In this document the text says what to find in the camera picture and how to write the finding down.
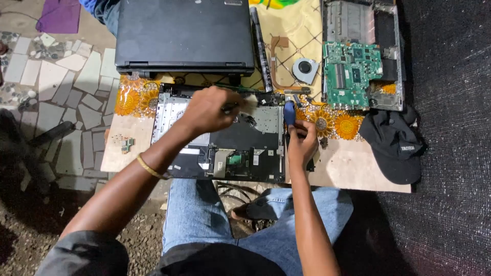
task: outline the mosaic tile floor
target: mosaic tile floor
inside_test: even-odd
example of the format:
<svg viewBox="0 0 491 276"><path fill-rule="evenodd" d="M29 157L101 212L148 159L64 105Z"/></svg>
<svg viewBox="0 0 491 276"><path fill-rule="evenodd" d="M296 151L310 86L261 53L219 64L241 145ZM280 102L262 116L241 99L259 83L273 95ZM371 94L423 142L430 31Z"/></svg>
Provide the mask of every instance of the mosaic tile floor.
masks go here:
<svg viewBox="0 0 491 276"><path fill-rule="evenodd" d="M45 177L62 189L91 191L103 185L113 176L101 172L100 166L104 131L113 116L113 110L106 110L106 106L119 86L119 74L111 68L114 55L105 60L92 45L80 40L0 33L1 41L9 46L8 52L0 56L4 80L0 109L14 114L28 139L64 121L73 122L77 128L63 139L35 149ZM25 171L20 189L25 190L30 176L24 166L20 168Z"/></svg>

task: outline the blue screwdriver handle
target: blue screwdriver handle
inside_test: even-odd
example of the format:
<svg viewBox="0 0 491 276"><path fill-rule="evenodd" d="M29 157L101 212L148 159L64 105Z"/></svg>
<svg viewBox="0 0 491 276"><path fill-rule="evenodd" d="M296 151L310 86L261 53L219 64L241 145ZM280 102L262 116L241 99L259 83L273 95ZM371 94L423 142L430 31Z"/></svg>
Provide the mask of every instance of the blue screwdriver handle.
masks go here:
<svg viewBox="0 0 491 276"><path fill-rule="evenodd" d="M295 102L294 101L286 101L283 117L285 118L286 126L295 125Z"/></svg>

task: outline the hand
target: hand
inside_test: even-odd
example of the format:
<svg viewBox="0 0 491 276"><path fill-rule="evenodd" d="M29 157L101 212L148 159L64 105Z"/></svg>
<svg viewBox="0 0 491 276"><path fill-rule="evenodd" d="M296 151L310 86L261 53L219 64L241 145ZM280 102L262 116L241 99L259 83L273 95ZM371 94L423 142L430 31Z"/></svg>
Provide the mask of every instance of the hand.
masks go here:
<svg viewBox="0 0 491 276"><path fill-rule="evenodd" d="M319 148L315 123L296 120L295 126L288 126L290 143L288 145L288 163L290 170L302 168L305 170L307 163L312 159Z"/></svg>
<svg viewBox="0 0 491 276"><path fill-rule="evenodd" d="M238 105L229 114L225 114L221 108L229 103ZM219 131L232 125L244 103L244 99L238 93L211 86L198 90L192 95L186 111L176 123L190 127L195 137L203 133Z"/></svg>

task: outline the purple cloth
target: purple cloth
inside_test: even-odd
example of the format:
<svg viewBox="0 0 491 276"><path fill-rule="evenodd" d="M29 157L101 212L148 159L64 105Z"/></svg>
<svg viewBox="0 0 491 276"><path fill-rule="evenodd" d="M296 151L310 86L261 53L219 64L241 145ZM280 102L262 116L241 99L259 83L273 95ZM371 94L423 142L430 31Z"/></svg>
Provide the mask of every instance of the purple cloth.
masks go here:
<svg viewBox="0 0 491 276"><path fill-rule="evenodd" d="M48 33L78 33L80 3L78 0L45 0L43 14L36 30Z"/></svg>

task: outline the jeans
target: jeans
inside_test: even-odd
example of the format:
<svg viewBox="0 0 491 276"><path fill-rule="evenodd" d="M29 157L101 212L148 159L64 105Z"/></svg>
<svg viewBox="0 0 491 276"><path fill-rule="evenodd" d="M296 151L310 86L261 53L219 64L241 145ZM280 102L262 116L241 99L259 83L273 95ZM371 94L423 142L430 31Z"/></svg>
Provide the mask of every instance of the jeans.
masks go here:
<svg viewBox="0 0 491 276"><path fill-rule="evenodd" d="M336 188L313 187L312 190L329 239L334 244L353 211L351 199ZM247 214L252 219L277 222L246 238L234 239L213 183L174 179L167 202L162 255L171 247L187 243L233 244L275 262L286 275L301 275L292 189L265 190L248 206Z"/></svg>
<svg viewBox="0 0 491 276"><path fill-rule="evenodd" d="M119 7L119 0L97 0L94 10L89 12L100 23L106 25L108 30L116 36L118 32Z"/></svg>

